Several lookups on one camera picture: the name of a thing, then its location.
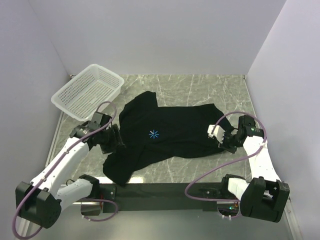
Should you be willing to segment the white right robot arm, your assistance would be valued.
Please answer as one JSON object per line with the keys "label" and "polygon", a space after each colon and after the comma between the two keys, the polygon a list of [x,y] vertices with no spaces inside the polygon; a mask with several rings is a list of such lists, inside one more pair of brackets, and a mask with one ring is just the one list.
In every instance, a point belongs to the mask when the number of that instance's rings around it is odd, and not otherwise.
{"label": "white right robot arm", "polygon": [[248,156],[251,181],[229,175],[219,187],[222,198],[235,196],[240,201],[240,213],[244,217],[278,223],[283,215],[290,194],[290,187],[281,181],[274,169],[268,151],[266,131],[256,126],[255,119],[242,115],[238,119],[236,133],[216,126],[212,131],[219,147],[235,153],[243,148]]}

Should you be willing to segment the black t shirt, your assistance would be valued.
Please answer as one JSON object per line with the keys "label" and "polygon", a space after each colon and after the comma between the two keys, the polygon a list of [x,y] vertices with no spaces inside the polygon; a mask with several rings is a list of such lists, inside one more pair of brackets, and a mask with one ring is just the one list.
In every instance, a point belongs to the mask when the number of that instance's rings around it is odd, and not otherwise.
{"label": "black t shirt", "polygon": [[103,173],[124,186],[133,172],[172,157],[201,158],[219,154],[209,125],[234,128],[213,103],[198,106],[158,106],[156,93],[146,91],[128,102],[119,114],[123,146],[103,163]]}

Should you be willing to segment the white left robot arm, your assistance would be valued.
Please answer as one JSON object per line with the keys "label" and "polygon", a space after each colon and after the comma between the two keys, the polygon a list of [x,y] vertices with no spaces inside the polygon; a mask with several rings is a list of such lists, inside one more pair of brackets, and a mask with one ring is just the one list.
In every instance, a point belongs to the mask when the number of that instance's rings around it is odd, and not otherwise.
{"label": "white left robot arm", "polygon": [[62,184],[93,147],[100,146],[104,154],[109,154],[123,144],[113,119],[96,111],[91,120],[73,128],[51,163],[29,183],[21,182],[16,187],[15,215],[48,229],[73,203],[82,199],[101,201],[100,181],[93,176],[83,174],[65,187]]}

